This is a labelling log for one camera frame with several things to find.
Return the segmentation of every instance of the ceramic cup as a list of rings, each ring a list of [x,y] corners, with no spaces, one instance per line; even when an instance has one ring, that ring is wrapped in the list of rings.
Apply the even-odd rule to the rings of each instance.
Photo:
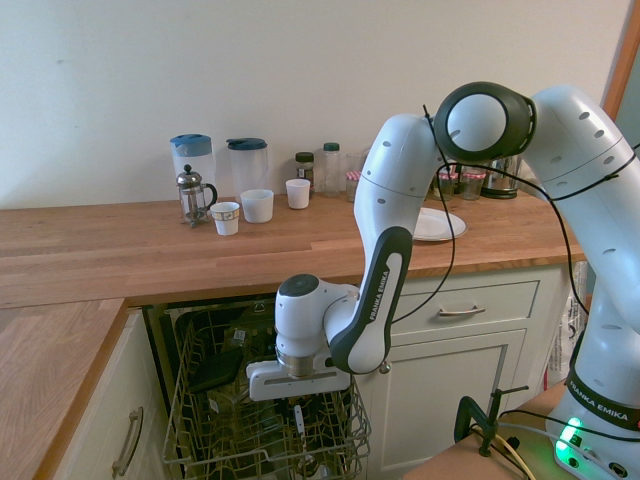
[[[240,194],[244,219],[249,223],[264,223],[273,217],[273,192],[247,190]]]
[[[212,205],[210,210],[218,235],[233,235],[238,232],[240,205],[236,202],[221,202]]]
[[[309,188],[311,182],[303,178],[287,180],[287,200],[289,207],[300,209],[309,206]]]

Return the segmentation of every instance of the white plate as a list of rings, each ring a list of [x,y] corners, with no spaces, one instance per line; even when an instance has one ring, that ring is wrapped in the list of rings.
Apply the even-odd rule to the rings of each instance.
[[[453,226],[454,236],[459,237],[467,231],[467,224],[460,217],[450,213],[449,218]],[[449,228],[449,222],[447,222],[447,215],[433,208],[421,208],[413,238],[425,242],[451,240],[451,229]]]

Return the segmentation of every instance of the french press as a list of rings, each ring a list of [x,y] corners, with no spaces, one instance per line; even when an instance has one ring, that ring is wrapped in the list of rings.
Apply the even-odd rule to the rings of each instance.
[[[176,178],[176,185],[180,191],[182,223],[189,223],[191,228],[195,228],[198,223],[208,222],[209,207],[218,200],[216,187],[202,183],[202,177],[198,172],[191,171],[191,165],[184,166],[184,172]],[[204,199],[205,188],[211,190],[211,202],[208,204]]]

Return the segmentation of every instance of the dishwasher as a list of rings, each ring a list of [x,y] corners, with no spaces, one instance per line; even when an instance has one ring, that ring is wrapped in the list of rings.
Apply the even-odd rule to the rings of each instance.
[[[274,297],[169,304],[174,385],[163,460],[176,480],[353,479],[371,426],[348,388],[253,401],[247,363],[275,358]]]

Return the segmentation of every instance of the kitchen counter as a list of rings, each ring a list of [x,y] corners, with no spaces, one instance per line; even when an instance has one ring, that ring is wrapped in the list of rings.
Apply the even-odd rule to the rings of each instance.
[[[541,200],[448,205],[468,225],[452,274],[566,262]],[[425,206],[441,209],[435,200]],[[362,243],[344,197],[291,210],[277,195],[272,221],[241,218],[231,237],[213,224],[181,225],[178,215],[177,202],[0,211],[0,478],[53,475],[126,307],[275,292],[298,273],[362,279]],[[573,236],[571,247],[574,262],[585,259]],[[441,276],[450,257],[450,242],[414,242],[408,277]]]

